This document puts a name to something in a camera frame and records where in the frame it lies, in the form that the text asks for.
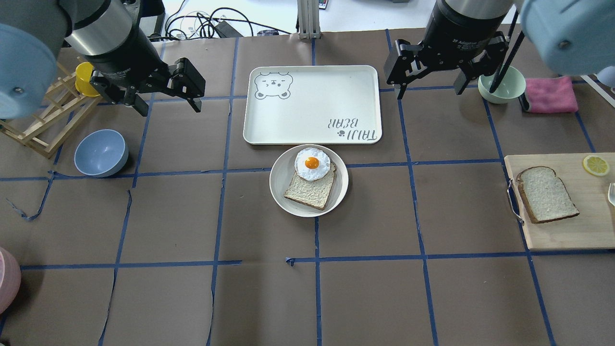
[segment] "yellow mug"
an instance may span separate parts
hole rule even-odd
[[[77,91],[84,94],[88,97],[96,97],[100,95],[96,89],[90,84],[90,77],[92,76],[92,70],[94,66],[92,66],[89,62],[82,62],[77,66],[75,70],[75,74],[77,78],[75,79],[75,88]]]

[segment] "egg white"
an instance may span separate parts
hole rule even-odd
[[[305,161],[310,157],[318,159],[318,167],[314,169],[306,167]],[[331,159],[320,149],[305,148],[297,154],[295,159],[295,170],[297,174],[309,182],[324,177],[329,172],[329,169],[331,169]]]

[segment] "round plate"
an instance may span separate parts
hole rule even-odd
[[[305,148],[316,148],[324,151],[331,159],[331,162],[335,163],[335,166],[338,168],[335,172],[335,180],[331,187],[329,199],[323,211],[284,198],[284,192],[288,189],[290,181],[295,174],[295,158],[299,151]],[[288,149],[276,160],[276,163],[273,164],[271,174],[269,175],[269,189],[276,203],[287,212],[301,217],[320,216],[333,210],[333,208],[338,206],[338,204],[342,202],[342,199],[344,199],[346,191],[348,190],[348,170],[346,169],[344,161],[342,161],[339,155],[331,149],[316,144],[299,145]]]

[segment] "bread slice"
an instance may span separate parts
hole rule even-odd
[[[324,177],[313,182],[308,182],[295,172],[293,179],[290,181],[290,186],[284,193],[284,198],[320,211],[325,210],[325,205],[327,205],[329,194],[331,193],[331,187],[333,187],[333,181],[335,181],[336,170],[335,164],[331,163],[329,172]]]
[[[536,166],[517,176],[519,195],[532,223],[545,223],[579,215],[564,182],[552,168]]]

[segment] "blue bowl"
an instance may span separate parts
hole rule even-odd
[[[75,150],[75,167],[92,177],[108,177],[119,172],[128,160],[128,146],[115,130],[104,129],[84,138]]]

